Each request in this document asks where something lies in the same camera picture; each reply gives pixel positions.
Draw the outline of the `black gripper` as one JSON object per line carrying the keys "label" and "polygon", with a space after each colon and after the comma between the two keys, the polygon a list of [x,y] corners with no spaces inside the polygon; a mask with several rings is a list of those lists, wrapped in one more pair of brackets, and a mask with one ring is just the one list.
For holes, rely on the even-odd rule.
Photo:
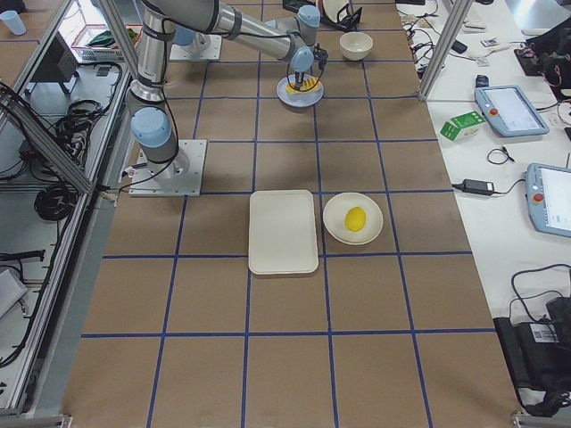
{"label": "black gripper", "polygon": [[323,74],[327,66],[328,51],[316,44],[314,47],[300,47],[292,57],[292,67],[294,70],[294,89],[301,89],[304,82],[305,73],[317,63],[320,75]]}

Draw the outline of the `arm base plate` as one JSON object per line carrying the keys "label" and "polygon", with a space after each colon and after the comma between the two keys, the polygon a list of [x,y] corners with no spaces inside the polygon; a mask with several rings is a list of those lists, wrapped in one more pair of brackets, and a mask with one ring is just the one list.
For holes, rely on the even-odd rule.
{"label": "arm base plate", "polygon": [[206,158],[207,141],[181,139],[178,141],[178,157],[158,175],[161,168],[148,163],[142,149],[137,156],[141,168],[129,172],[133,185],[128,193],[133,197],[178,197],[199,196],[203,180],[203,167]]}
{"label": "arm base plate", "polygon": [[215,62],[221,54],[222,37],[194,34],[189,45],[173,45],[170,52],[171,62]]}

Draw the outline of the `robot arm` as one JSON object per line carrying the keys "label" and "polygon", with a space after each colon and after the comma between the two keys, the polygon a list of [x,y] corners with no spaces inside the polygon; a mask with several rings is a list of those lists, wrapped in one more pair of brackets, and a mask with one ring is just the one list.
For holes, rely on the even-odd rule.
{"label": "robot arm", "polygon": [[289,18],[267,22],[221,1],[146,1],[144,9],[127,105],[149,178],[159,183],[172,184],[191,166],[164,92],[172,54],[200,61],[213,42],[236,42],[285,62],[292,70],[288,85],[296,93],[311,91],[308,71],[327,64],[327,51],[317,41],[321,14],[312,4],[301,6]]}

